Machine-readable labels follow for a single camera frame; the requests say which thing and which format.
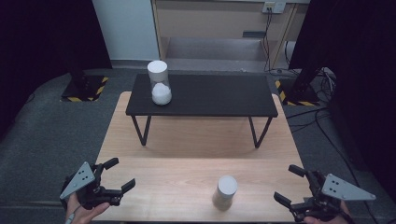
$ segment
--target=white lid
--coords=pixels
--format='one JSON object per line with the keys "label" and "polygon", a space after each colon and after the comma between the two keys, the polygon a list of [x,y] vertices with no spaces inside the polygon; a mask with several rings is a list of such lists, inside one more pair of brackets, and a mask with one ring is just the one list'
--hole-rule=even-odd
{"label": "white lid", "polygon": [[219,193],[224,198],[232,198],[238,189],[238,183],[230,175],[224,175],[219,180]]}
{"label": "white lid", "polygon": [[152,73],[161,73],[166,71],[168,65],[163,61],[152,61],[148,64],[148,70]]}

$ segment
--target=black metal base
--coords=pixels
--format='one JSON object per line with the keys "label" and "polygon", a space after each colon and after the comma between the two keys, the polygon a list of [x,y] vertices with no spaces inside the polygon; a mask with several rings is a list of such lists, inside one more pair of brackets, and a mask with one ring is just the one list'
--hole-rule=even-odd
{"label": "black metal base", "polygon": [[99,89],[103,86],[102,82],[105,78],[104,76],[85,76],[87,80],[87,85],[84,88],[79,88],[75,84],[73,78],[67,85],[63,98],[75,97],[78,99],[94,99],[98,96],[100,92]]}
{"label": "black metal base", "polygon": [[306,91],[298,92],[297,94],[291,93],[295,79],[294,78],[284,78],[280,79],[280,85],[286,95],[286,100],[293,102],[319,102],[319,98],[311,86],[306,88]]}

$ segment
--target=gray floor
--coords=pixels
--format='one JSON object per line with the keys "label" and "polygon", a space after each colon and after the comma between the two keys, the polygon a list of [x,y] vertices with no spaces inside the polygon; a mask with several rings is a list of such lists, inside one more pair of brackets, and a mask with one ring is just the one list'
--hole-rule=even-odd
{"label": "gray floor", "polygon": [[[292,47],[293,43],[290,43],[289,57]],[[260,42],[254,39],[209,41],[175,38],[171,40],[165,61],[171,72],[186,75],[224,72],[243,75],[249,72],[265,74],[273,80],[295,76],[285,70],[264,73],[265,59]],[[75,172],[84,161],[96,161],[120,93],[132,90],[135,74],[145,71],[147,64],[113,63],[115,68],[112,70],[87,71],[88,75],[109,77],[97,102],[60,102],[60,95],[70,79],[69,75],[64,75],[38,88],[32,95],[33,100],[21,110],[14,126],[0,143],[0,224],[63,222],[64,211],[59,206],[33,206],[31,202],[58,202],[64,177]],[[277,67],[287,68],[284,55]],[[320,78],[313,81],[317,90],[320,81]],[[289,117],[325,106],[325,103],[314,107],[284,106],[284,110]],[[326,111],[320,112],[319,116],[322,119],[318,123],[336,148],[324,137],[317,124],[307,125],[301,130],[301,126],[295,126],[314,121],[314,113],[288,119],[305,169],[319,169],[324,174],[332,173],[355,184],[337,152],[346,155],[331,116]],[[377,200],[368,203],[377,223],[385,224],[396,218],[395,203],[373,175],[356,170],[353,165],[352,170],[361,187],[377,196]],[[375,223],[362,202],[347,205],[356,223]]]}

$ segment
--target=black curtain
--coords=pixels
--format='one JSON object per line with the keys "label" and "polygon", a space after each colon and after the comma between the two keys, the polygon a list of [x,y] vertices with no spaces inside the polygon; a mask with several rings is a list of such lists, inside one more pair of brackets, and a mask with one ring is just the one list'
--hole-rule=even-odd
{"label": "black curtain", "polygon": [[92,0],[0,1],[0,136],[38,86],[73,68],[111,68]]}
{"label": "black curtain", "polygon": [[[325,31],[328,18],[337,23]],[[304,68],[313,46],[327,34],[321,47],[328,52],[318,67],[336,75],[332,118],[347,149],[359,151],[396,202],[395,18],[392,0],[311,0],[290,68]]]}

